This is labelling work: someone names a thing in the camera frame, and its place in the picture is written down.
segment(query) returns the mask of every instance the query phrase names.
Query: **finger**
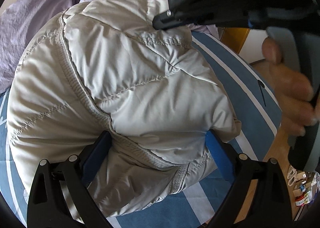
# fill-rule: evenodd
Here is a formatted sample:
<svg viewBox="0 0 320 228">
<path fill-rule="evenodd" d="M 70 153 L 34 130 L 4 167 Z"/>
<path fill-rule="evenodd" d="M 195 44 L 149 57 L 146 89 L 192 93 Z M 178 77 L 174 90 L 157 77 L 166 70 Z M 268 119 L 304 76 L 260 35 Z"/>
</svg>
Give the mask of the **finger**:
<svg viewBox="0 0 320 228">
<path fill-rule="evenodd" d="M 262 44 L 262 53 L 267 61 L 279 64 L 282 59 L 281 49 L 272 38 L 267 37 Z"/>
<path fill-rule="evenodd" d="M 302 73 L 295 72 L 284 64 L 270 64 L 269 70 L 278 92 L 303 101 L 313 98 L 314 91 L 310 81 Z"/>
<path fill-rule="evenodd" d="M 285 116 L 282 116 L 281 126 L 284 129 L 284 131 L 287 132 L 289 135 L 303 137 L 306 134 L 304 126 L 296 124 L 291 119 Z"/>
<path fill-rule="evenodd" d="M 293 122 L 302 126 L 313 126 L 318 120 L 313 107 L 306 101 L 300 101 L 283 94 L 278 95 L 277 100 L 282 109 L 282 114 Z"/>
</svg>

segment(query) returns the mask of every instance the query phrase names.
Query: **metal screw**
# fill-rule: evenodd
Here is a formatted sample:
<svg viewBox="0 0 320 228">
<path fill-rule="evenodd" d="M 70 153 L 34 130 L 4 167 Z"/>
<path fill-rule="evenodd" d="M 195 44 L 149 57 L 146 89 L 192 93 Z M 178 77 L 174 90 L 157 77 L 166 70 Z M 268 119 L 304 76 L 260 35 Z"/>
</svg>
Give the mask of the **metal screw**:
<svg viewBox="0 0 320 228">
<path fill-rule="evenodd" d="M 275 158 L 271 158 L 270 162 L 274 165 L 278 164 L 278 160 L 276 160 Z"/>
<path fill-rule="evenodd" d="M 42 160 L 40 161 L 40 166 L 44 166 L 45 164 L 47 164 L 47 160 L 42 159 Z"/>
<path fill-rule="evenodd" d="M 248 159 L 248 156 L 247 156 L 246 154 L 241 153 L 241 154 L 239 154 L 239 158 L 240 158 L 241 160 L 247 160 L 247 159 Z"/>
<path fill-rule="evenodd" d="M 69 157 L 69 161 L 70 161 L 70 162 L 74 162 L 74 161 L 76 161 L 77 159 L 78 159 L 78 156 L 77 156 L 77 155 L 72 155 L 72 156 Z"/>
</svg>

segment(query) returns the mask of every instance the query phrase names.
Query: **black handle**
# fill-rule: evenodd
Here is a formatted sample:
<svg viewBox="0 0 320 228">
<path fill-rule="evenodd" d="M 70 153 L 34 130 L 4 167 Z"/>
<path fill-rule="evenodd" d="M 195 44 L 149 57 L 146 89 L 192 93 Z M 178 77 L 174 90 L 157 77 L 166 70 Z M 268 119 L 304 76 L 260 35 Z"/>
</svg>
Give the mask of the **black handle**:
<svg viewBox="0 0 320 228">
<path fill-rule="evenodd" d="M 320 86 L 320 37 L 306 32 L 291 32 L 286 28 L 268 27 L 267 33 L 281 47 L 284 64 L 294 71 L 303 73 L 316 91 L 310 102 L 313 107 Z M 289 137 L 288 159 L 297 170 L 313 172 L 319 163 L 319 123 L 306 126 L 303 137 Z"/>
</svg>

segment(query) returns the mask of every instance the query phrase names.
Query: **white puffer jacket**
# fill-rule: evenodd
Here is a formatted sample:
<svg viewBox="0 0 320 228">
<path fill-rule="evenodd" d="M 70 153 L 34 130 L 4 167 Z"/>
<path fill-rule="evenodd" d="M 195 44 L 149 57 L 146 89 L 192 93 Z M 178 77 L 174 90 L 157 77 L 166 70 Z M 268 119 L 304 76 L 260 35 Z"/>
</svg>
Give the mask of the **white puffer jacket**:
<svg viewBox="0 0 320 228">
<path fill-rule="evenodd" d="M 190 30 L 152 27 L 167 9 L 166 0 L 80 3 L 32 39 L 7 115 L 28 192 L 40 160 L 79 154 L 103 130 L 112 148 L 88 190 L 105 216 L 143 209 L 213 170 L 206 131 L 229 141 L 241 123 Z M 69 197 L 68 205 L 76 216 Z"/>
</svg>

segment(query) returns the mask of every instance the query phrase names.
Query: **blue striped bedding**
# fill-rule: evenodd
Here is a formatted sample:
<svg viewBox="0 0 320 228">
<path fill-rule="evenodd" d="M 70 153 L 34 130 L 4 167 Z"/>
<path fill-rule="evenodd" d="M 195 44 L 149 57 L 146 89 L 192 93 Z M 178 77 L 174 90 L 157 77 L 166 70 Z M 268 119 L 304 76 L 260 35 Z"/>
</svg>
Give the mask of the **blue striped bedding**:
<svg viewBox="0 0 320 228">
<path fill-rule="evenodd" d="M 241 134 L 230 143 L 237 152 L 262 160 L 280 125 L 281 111 L 268 84 L 250 65 L 210 35 L 193 32 L 197 48 L 223 83 L 242 121 Z M 12 211 L 26 225 L 28 195 L 18 176 L 6 140 L 9 89 L 0 95 L 0 191 Z M 108 220 L 114 228 L 197 228 L 218 210 L 230 185 L 214 170 L 182 193 L 170 195 L 151 207 Z"/>
</svg>

